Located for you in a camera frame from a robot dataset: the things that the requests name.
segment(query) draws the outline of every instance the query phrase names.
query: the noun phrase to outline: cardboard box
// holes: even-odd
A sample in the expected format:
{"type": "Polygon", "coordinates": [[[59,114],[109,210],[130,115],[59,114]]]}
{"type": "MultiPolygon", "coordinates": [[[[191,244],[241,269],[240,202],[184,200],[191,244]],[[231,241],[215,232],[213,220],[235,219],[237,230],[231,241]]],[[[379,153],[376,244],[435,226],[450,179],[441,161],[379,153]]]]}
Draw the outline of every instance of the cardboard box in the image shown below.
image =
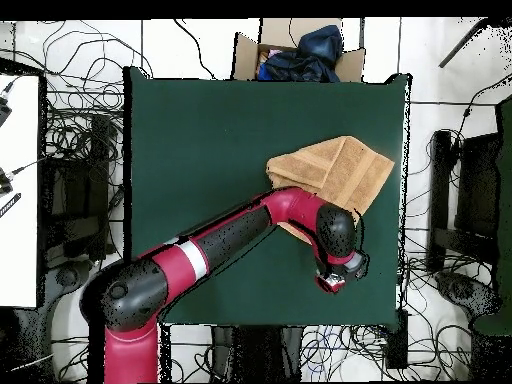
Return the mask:
{"type": "MultiPolygon", "coordinates": [[[[261,18],[260,36],[254,42],[241,33],[235,36],[231,78],[255,80],[258,57],[271,49],[293,51],[304,34],[327,25],[341,26],[341,18],[261,18]]],[[[361,82],[365,49],[345,52],[336,63],[335,73],[342,82],[361,82]]]]}

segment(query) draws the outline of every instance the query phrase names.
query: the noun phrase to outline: white stripe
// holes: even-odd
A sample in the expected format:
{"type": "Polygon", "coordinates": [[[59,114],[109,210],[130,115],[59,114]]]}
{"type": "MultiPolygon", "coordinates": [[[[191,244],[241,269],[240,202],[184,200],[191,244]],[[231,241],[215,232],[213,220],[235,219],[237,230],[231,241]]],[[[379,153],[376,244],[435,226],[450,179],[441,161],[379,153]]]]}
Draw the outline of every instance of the white stripe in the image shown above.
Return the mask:
{"type": "Polygon", "coordinates": [[[206,262],[204,261],[203,255],[201,255],[197,246],[191,241],[187,241],[178,245],[178,247],[183,250],[192,264],[194,272],[196,273],[196,281],[204,277],[206,275],[206,262]]]}
{"type": "Polygon", "coordinates": [[[174,237],[172,239],[170,239],[169,241],[166,241],[164,244],[175,244],[179,241],[179,238],[178,237],[174,237]]]}

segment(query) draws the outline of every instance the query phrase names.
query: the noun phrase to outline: black stand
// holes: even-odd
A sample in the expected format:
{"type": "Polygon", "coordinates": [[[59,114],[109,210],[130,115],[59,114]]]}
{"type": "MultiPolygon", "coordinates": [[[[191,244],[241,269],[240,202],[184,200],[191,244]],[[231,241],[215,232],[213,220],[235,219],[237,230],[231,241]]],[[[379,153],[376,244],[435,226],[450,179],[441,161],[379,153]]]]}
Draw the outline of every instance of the black stand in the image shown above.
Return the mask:
{"type": "Polygon", "coordinates": [[[500,143],[497,134],[468,138],[461,155],[455,230],[448,226],[450,173],[454,163],[451,135],[437,131],[431,143],[432,178],[426,267],[441,271],[446,250],[494,265],[497,258],[496,203],[498,176],[495,166],[500,143]]]}
{"type": "Polygon", "coordinates": [[[304,327],[213,327],[210,382],[300,382],[300,347],[304,327]]]}

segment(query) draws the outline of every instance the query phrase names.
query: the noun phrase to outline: white floor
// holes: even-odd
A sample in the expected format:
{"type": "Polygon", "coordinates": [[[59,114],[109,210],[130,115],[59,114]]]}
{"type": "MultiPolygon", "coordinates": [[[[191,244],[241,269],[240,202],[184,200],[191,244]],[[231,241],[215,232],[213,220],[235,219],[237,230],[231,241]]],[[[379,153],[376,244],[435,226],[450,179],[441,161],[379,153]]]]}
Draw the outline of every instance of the white floor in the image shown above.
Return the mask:
{"type": "MultiPolygon", "coordinates": [[[[411,94],[411,146],[409,157],[409,171],[419,171],[428,164],[425,147],[432,133],[442,128],[458,130],[462,121],[462,115],[466,104],[480,89],[491,85],[512,72],[512,53],[510,47],[510,35],[505,30],[486,30],[466,48],[461,50],[455,58],[444,68],[438,67],[439,62],[455,46],[460,38],[479,18],[366,18],[364,44],[367,50],[364,81],[384,82],[391,74],[410,73],[413,76],[411,94]]],[[[252,39],[257,39],[258,19],[233,19],[233,20],[186,20],[186,27],[195,35],[201,46],[203,63],[218,79],[228,78],[231,72],[231,60],[233,55],[233,40],[235,32],[240,31],[252,39]]],[[[102,43],[93,43],[83,46],[76,57],[68,62],[79,43],[85,40],[100,40],[97,30],[111,33],[129,44],[136,51],[143,51],[151,67],[147,62],[142,62],[139,55],[133,53],[118,42],[106,43],[106,56],[122,65],[134,64],[147,71],[152,70],[152,75],[157,78],[202,78],[209,79],[209,74],[201,68],[198,60],[198,52],[193,40],[180,30],[172,20],[144,21],[68,21],[60,32],[51,40],[58,39],[59,35],[75,31],[66,41],[56,41],[54,44],[45,39],[54,31],[57,31],[62,23],[36,23],[20,22],[16,25],[16,50],[24,51],[34,56],[40,62],[44,62],[43,51],[47,52],[47,67],[54,71],[62,71],[69,75],[86,76],[87,69],[94,59],[101,57],[102,43]]],[[[342,25],[347,49],[355,49],[359,42],[359,19],[346,19],[342,25]]],[[[8,36],[5,41],[3,35],[5,29],[0,30],[0,48],[9,44],[8,36]]],[[[30,59],[17,54],[16,60],[33,64],[30,59]]],[[[97,63],[91,71],[96,73],[101,68],[97,63]]],[[[101,81],[121,81],[120,69],[107,63],[105,69],[96,76],[101,81]]],[[[50,82],[57,89],[65,89],[65,84],[58,77],[50,77],[50,82]]],[[[494,104],[512,93],[510,86],[505,85],[497,89],[488,90],[475,102],[471,115],[467,119],[463,135],[465,137],[486,134],[496,131],[494,117],[494,104]]],[[[409,177],[408,199],[428,190],[429,173],[423,172],[409,177]]],[[[422,196],[411,201],[408,205],[408,215],[418,215],[427,209],[428,196],[422,196]]],[[[456,208],[454,196],[451,197],[451,216],[456,208]]],[[[115,218],[122,218],[122,208],[115,212],[115,218]]],[[[414,218],[407,218],[406,227],[426,228],[427,214],[414,218]]],[[[112,224],[112,233],[118,249],[122,249],[123,237],[120,223],[112,224]]],[[[409,231],[408,237],[419,245],[425,245],[425,231],[409,231]]],[[[421,248],[413,242],[407,242],[409,256],[421,256],[421,248]]],[[[116,260],[116,255],[109,258],[116,260]]],[[[477,266],[470,267],[468,275],[476,274],[477,266]]],[[[481,281],[488,281],[488,273],[481,269],[478,277],[481,281]]],[[[452,304],[442,300],[439,294],[428,285],[417,284],[408,292],[408,303],[411,305],[410,318],[410,343],[430,338],[429,327],[426,321],[415,310],[423,313],[434,328],[438,331],[442,326],[459,324],[467,326],[467,321],[461,310],[452,304]]],[[[53,338],[63,339],[73,336],[86,336],[85,324],[79,309],[78,299],[80,293],[76,292],[64,298],[57,309],[53,323],[53,338]]],[[[173,326],[172,338],[180,343],[204,344],[210,341],[210,330],[201,326],[173,326]]],[[[444,331],[440,337],[449,350],[462,347],[469,350],[469,339],[460,330],[450,329],[444,331]]],[[[333,347],[336,342],[325,344],[325,347],[333,347]]],[[[83,345],[71,346],[56,345],[55,365],[61,368],[69,359],[79,352],[83,345]]],[[[428,361],[433,357],[433,343],[430,340],[411,346],[409,355],[411,362],[428,361]]],[[[185,375],[197,368],[194,362],[194,354],[204,352],[204,347],[183,346],[174,349],[175,358],[184,368],[185,375]]],[[[332,375],[332,381],[369,381],[381,380],[381,372],[376,364],[361,355],[355,355],[347,351],[335,350],[330,359],[331,365],[339,365],[332,375]]],[[[467,370],[464,367],[455,367],[452,375],[464,378],[467,370]]],[[[434,379],[437,370],[427,367],[414,369],[422,378],[434,379]]],[[[325,373],[318,365],[306,364],[303,368],[304,381],[321,381],[325,379],[325,373]]],[[[69,377],[82,377],[83,368],[73,367],[69,377]]],[[[390,371],[391,376],[398,378],[395,371],[390,371]]],[[[407,379],[415,374],[413,371],[404,372],[407,379]]],[[[442,375],[440,380],[448,377],[442,375]]],[[[207,381],[207,375],[203,372],[196,373],[188,381],[207,381]]]]}

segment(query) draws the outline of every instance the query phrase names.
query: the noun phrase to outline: floor tile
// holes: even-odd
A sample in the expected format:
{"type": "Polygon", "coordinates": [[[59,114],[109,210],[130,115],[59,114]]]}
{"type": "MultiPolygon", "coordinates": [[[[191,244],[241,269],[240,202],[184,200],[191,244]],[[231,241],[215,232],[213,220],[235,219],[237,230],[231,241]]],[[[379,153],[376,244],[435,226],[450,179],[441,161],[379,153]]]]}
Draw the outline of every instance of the floor tile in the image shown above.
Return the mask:
{"type": "Polygon", "coordinates": [[[171,327],[171,343],[212,343],[212,332],[209,325],[165,325],[169,325],[171,327]]]}
{"type": "MultiPolygon", "coordinates": [[[[444,67],[439,63],[480,18],[402,18],[400,72],[413,76],[411,99],[468,103],[480,89],[512,72],[511,30],[487,29],[444,67]]],[[[497,103],[510,83],[477,101],[497,103]]]]}

